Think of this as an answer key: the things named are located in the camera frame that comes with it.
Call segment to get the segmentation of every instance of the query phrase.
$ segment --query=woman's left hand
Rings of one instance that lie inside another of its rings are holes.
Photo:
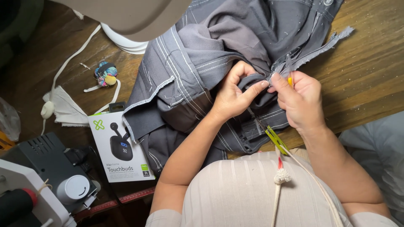
[[[228,119],[244,112],[254,98],[269,86],[269,82],[263,80],[252,85],[243,93],[237,87],[240,77],[249,76],[254,73],[257,72],[251,65],[243,61],[237,62],[223,79],[210,113],[214,114],[224,123]]]

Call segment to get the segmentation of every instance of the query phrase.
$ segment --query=hand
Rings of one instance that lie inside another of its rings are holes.
[[[321,104],[321,84],[299,71],[293,72],[293,89],[278,73],[272,75],[273,87],[268,92],[278,92],[279,106],[286,110],[290,126],[300,135],[326,126]]]
[[[224,123],[244,112],[254,98],[269,86],[269,82],[263,80],[252,85],[243,93],[237,87],[240,77],[249,76],[253,73],[256,73],[256,71],[251,65],[243,61],[237,62],[223,79],[210,113]]]

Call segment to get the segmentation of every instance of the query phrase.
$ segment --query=woman's right hand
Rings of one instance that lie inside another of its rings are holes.
[[[279,106],[286,110],[290,126],[300,135],[316,132],[326,127],[321,102],[321,84],[318,80],[300,72],[293,72],[293,89],[287,80],[275,73],[273,87],[268,92],[278,92]]]

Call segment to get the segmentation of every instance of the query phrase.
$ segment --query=machine knob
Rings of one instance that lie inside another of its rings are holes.
[[[74,175],[60,183],[57,187],[56,197],[63,204],[72,204],[87,196],[90,182],[82,175]]]

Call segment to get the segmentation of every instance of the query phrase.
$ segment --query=green logo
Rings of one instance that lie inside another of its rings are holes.
[[[105,129],[105,127],[102,125],[102,120],[95,120],[93,123],[95,124],[95,130]]]
[[[147,164],[140,165],[140,166],[142,167],[142,170],[143,170],[143,171],[149,170],[149,168],[147,167]]]

